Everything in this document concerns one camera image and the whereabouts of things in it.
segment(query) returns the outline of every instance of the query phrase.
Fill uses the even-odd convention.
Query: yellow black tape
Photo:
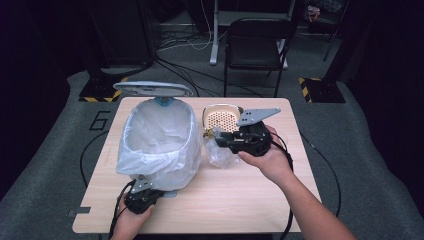
[[[305,80],[310,79],[314,81],[321,81],[320,78],[299,78],[300,87],[302,88],[303,97],[305,98],[306,102],[312,102],[311,95],[309,93],[308,88],[306,87]]]
[[[120,82],[126,82],[128,78],[123,78]],[[116,90],[113,96],[108,97],[80,97],[81,102],[116,102],[121,96],[122,91]]]

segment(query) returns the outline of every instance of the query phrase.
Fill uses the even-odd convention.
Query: finger
[[[121,199],[119,199],[119,206],[118,209],[124,209],[127,206],[125,205],[125,197],[127,196],[128,193],[124,193],[121,197]]]
[[[275,128],[268,125],[265,125],[265,127],[268,129],[268,131],[271,132],[272,141],[278,143],[281,146],[281,141],[278,138],[277,130],[275,130]]]
[[[238,156],[241,160],[245,161],[247,164],[257,167],[257,158],[252,156],[247,152],[240,151],[238,152]]]
[[[151,216],[154,208],[155,208],[155,204],[150,205],[150,207],[146,210],[146,214],[148,216]]]

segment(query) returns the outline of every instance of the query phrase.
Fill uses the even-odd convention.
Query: perforated basket
[[[214,104],[203,109],[203,128],[221,128],[227,132],[237,131],[236,125],[243,108],[231,104]]]

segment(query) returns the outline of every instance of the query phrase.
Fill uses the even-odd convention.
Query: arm
[[[122,211],[122,213],[118,217],[118,221],[116,222],[111,240],[134,239],[140,231],[141,226],[143,226],[144,222],[146,222],[147,219],[149,219],[153,213],[153,208],[155,205],[151,205],[142,214],[135,214],[130,210],[126,209],[124,199],[125,195],[121,198],[121,201],[119,202],[118,211]]]
[[[274,128],[267,126],[271,133]],[[272,134],[273,141],[280,143]],[[305,239],[355,239],[350,230],[334,216],[294,175],[283,152],[272,145],[261,157],[239,152],[246,163],[259,168],[284,193]]]

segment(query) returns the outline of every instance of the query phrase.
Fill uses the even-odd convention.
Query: white cable
[[[162,49],[156,50],[156,52],[161,52],[161,51],[165,51],[165,50],[168,50],[168,49],[171,49],[171,48],[176,48],[176,47],[187,47],[187,46],[192,46],[193,47],[194,45],[204,45],[204,44],[207,44],[208,45],[209,43],[181,44],[181,45],[171,46],[171,47],[167,47],[167,48],[162,48]]]
[[[204,43],[205,46],[202,47],[202,48],[196,48],[196,47],[194,47],[194,44],[193,44],[192,47],[194,49],[196,49],[196,50],[203,50],[203,49],[205,49],[211,43],[211,39],[212,39],[211,27],[209,26],[209,21],[208,21],[208,18],[206,16],[206,12],[205,12],[205,7],[203,6],[203,0],[200,0],[200,3],[202,4],[203,16],[205,16],[206,24],[208,25],[209,40],[208,40],[207,43]]]

